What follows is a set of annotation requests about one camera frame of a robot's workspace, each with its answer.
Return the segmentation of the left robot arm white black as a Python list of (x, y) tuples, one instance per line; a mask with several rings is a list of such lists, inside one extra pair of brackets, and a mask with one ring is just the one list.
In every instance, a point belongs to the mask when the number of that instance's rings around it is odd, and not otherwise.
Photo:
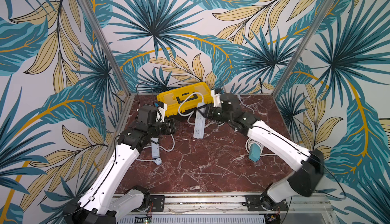
[(113, 199), (129, 167), (153, 138), (175, 133), (174, 120), (165, 119), (168, 105), (143, 105), (137, 119), (121, 132), (114, 152), (91, 188), (77, 201), (67, 204), (63, 217), (67, 224), (115, 224), (129, 212), (148, 209), (149, 190), (136, 186)]

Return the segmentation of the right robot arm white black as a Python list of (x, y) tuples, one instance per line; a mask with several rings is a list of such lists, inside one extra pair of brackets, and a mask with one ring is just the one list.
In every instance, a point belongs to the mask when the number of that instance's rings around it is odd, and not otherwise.
[(242, 110), (238, 97), (232, 93), (212, 94), (213, 103), (200, 103), (197, 113), (203, 118), (226, 122), (234, 131), (264, 145), (280, 157), (293, 172), (271, 183), (261, 194), (260, 206), (273, 210), (286, 198), (310, 197), (325, 171), (324, 155), (310, 151), (284, 137), (251, 112)]

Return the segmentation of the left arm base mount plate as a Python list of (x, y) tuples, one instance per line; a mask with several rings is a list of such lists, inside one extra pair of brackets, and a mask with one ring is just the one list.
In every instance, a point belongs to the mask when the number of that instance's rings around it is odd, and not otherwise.
[(146, 213), (146, 212), (163, 212), (165, 206), (164, 195), (151, 195), (147, 198), (147, 203), (142, 204), (141, 207), (134, 209), (131, 213)]

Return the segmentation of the teal power strip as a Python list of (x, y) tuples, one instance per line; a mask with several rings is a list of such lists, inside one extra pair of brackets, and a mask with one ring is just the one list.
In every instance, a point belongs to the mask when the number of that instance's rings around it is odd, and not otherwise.
[(258, 142), (249, 142), (247, 149), (249, 159), (253, 162), (257, 162), (262, 157), (264, 147)]

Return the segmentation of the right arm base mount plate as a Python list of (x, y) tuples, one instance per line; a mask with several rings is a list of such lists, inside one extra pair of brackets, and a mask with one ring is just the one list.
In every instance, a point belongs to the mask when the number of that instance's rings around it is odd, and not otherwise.
[(262, 195), (245, 195), (243, 206), (248, 208), (248, 211), (287, 211), (288, 204), (286, 200), (279, 203), (272, 201), (270, 198)]

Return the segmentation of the grey white power strip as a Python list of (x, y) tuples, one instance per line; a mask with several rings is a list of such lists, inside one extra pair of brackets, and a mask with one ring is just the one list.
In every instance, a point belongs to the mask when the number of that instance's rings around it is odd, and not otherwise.
[[(198, 103), (197, 107), (205, 106), (205, 103)], [(204, 137), (204, 129), (205, 129), (206, 118), (203, 118), (199, 112), (196, 110), (196, 119), (194, 126), (194, 138), (195, 139), (203, 139)]]

